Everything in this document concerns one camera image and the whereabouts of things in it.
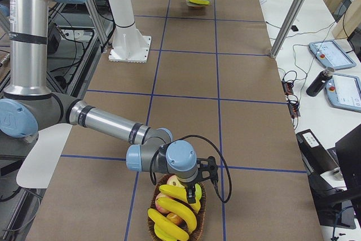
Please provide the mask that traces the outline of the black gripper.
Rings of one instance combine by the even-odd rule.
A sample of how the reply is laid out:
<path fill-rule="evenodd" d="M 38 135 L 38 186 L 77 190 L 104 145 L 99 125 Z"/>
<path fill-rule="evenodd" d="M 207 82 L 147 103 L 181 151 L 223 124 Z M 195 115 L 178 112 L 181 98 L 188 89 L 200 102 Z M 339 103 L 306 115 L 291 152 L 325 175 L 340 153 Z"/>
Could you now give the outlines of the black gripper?
<path fill-rule="evenodd" d="M 203 178 L 195 178 L 191 180 L 190 178 L 186 179 L 184 182 L 184 186 L 186 188 L 186 197 L 188 204 L 195 204 L 196 203 L 196 189 L 195 184 L 203 182 Z"/>

